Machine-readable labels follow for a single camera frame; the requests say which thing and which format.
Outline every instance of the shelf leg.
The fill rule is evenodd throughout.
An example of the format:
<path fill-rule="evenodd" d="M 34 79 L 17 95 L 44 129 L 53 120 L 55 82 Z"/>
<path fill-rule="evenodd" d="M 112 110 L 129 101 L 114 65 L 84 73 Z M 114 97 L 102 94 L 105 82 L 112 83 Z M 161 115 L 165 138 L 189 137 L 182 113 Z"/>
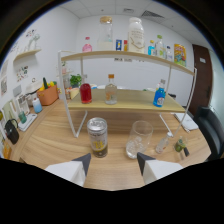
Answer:
<path fill-rule="evenodd" d="M 80 124 L 80 126 L 79 126 L 79 129 L 78 129 L 78 131 L 77 131 L 77 133 L 76 133 L 76 138 L 79 137 L 79 133 L 80 133 L 80 131 L 81 131 L 81 129 L 82 129 L 82 126 L 83 126 L 83 123 L 84 123 L 84 121 L 85 121 L 85 119 L 86 119 L 87 114 L 88 114 L 88 112 L 85 111 L 85 115 L 84 115 L 84 117 L 83 117 L 83 119 L 82 119 L 82 122 L 81 122 L 81 124 Z"/>
<path fill-rule="evenodd" d="M 187 108 L 186 108 L 186 110 L 185 110 L 184 116 L 183 116 L 183 118 L 182 118 L 182 120 L 181 120 L 181 122 L 180 122 L 180 124 L 179 124 L 179 126 L 178 126 L 178 128 L 177 128 L 177 130 L 176 130 L 176 132 L 174 133 L 174 136 L 173 136 L 173 137 L 176 136 L 176 134 L 177 134 L 177 132 L 179 131 L 180 126 L 182 125 L 183 120 L 184 120 L 184 118 L 185 118 L 185 116 L 186 116 L 186 114 L 187 114 L 187 111 L 188 111 L 188 108 L 189 108 L 189 106 L 190 106 L 191 99 L 192 99 L 192 96 L 193 96 L 193 93 L 194 93 L 194 88 L 195 88 L 196 79 L 197 79 L 197 69 L 194 68 L 194 81 L 193 81 L 193 88 L 192 88 L 192 91 L 191 91 L 190 99 L 189 99 L 189 101 L 188 101 Z"/>
<path fill-rule="evenodd" d="M 172 136 L 174 137 L 174 135 L 173 135 L 173 133 L 172 133 L 172 131 L 170 130 L 170 128 L 169 128 L 169 126 L 167 125 L 167 123 L 166 123 L 166 121 L 163 119 L 163 117 L 162 117 L 162 114 L 160 113 L 160 118 L 161 118 L 161 120 L 163 121 L 163 123 L 166 125 L 166 127 L 167 127 L 167 129 L 168 129 L 168 131 L 172 134 Z"/>
<path fill-rule="evenodd" d="M 71 115 L 70 115 L 70 112 L 69 112 L 69 109 L 68 109 L 67 100 L 66 100 L 66 97 L 65 97 L 65 89 L 64 89 L 63 78 L 62 78 L 61 51 L 58 52 L 58 70 L 59 70 L 58 74 L 59 74 L 59 80 L 60 80 L 61 91 L 62 91 L 62 100 L 64 101 L 65 110 L 66 110 L 66 113 L 67 113 L 67 117 L 68 117 L 70 127 L 72 129 L 72 133 L 73 133 L 74 137 L 77 138 L 75 128 L 74 128 L 74 125 L 72 123 L 72 118 L 71 118 Z"/>

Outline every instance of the wooden shelf board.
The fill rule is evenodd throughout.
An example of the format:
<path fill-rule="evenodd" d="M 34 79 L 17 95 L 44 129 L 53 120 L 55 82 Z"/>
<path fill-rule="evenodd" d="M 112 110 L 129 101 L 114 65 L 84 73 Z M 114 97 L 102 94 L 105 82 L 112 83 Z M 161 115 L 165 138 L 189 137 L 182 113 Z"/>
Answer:
<path fill-rule="evenodd" d="M 32 51 L 24 52 L 24 53 L 22 53 L 22 54 L 18 54 L 18 55 L 15 57 L 14 61 L 17 60 L 17 59 L 23 58 L 23 57 L 25 57 L 25 56 L 34 55 L 34 54 L 36 54 L 36 53 L 39 52 L 39 51 L 41 51 L 41 49 L 36 49 L 36 50 L 32 50 Z"/>
<path fill-rule="evenodd" d="M 69 110 L 88 111 L 127 111 L 127 112 L 177 112 L 184 113 L 185 109 L 172 97 L 166 96 L 163 107 L 153 105 L 154 92 L 140 90 L 117 90 L 117 103 L 108 105 L 105 103 L 105 90 L 92 89 L 92 102 L 81 103 L 78 93 L 69 103 Z"/>
<path fill-rule="evenodd" d="M 176 69 L 182 72 L 186 72 L 190 75 L 194 76 L 194 72 L 185 68 L 184 66 L 178 65 L 174 62 L 168 61 L 163 58 L 159 58 L 152 55 L 135 53 L 135 52 L 126 52 L 126 51 L 92 51 L 85 53 L 78 53 L 69 56 L 62 57 L 62 61 L 74 61 L 80 59 L 95 59 L 95 58 L 125 58 L 125 59 L 133 59 L 133 60 L 143 60 L 147 62 L 153 62 L 156 64 L 162 64 L 163 66 L 168 66 L 172 69 Z"/>

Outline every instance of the bottle label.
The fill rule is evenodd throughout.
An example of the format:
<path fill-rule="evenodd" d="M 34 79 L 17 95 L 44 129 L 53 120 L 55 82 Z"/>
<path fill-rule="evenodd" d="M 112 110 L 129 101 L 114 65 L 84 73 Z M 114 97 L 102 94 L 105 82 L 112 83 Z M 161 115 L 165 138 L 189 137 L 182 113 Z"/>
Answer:
<path fill-rule="evenodd" d="M 163 101 L 164 101 L 163 97 L 158 98 L 157 105 L 163 105 Z"/>
<path fill-rule="evenodd" d="M 129 31 L 129 51 L 143 52 L 145 48 L 144 33 L 139 28 Z"/>

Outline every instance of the drinking glass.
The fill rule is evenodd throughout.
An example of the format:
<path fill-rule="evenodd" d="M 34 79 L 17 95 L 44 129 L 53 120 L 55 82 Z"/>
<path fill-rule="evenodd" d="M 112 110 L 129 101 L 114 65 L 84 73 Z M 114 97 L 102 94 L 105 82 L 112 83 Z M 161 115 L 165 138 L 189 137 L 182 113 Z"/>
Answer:
<path fill-rule="evenodd" d="M 153 127 L 149 122 L 135 121 L 133 123 L 126 143 L 126 153 L 131 159 L 136 159 L 138 152 L 145 152 L 150 143 L 152 133 Z"/>

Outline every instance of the poster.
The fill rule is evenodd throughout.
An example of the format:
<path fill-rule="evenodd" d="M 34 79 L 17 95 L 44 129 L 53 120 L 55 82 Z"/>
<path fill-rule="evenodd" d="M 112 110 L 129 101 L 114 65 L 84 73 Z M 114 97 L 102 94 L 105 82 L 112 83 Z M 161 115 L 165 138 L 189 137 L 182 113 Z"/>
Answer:
<path fill-rule="evenodd" d="M 4 96 L 6 92 L 7 92 L 7 76 L 5 76 L 1 80 L 1 96 Z"/>

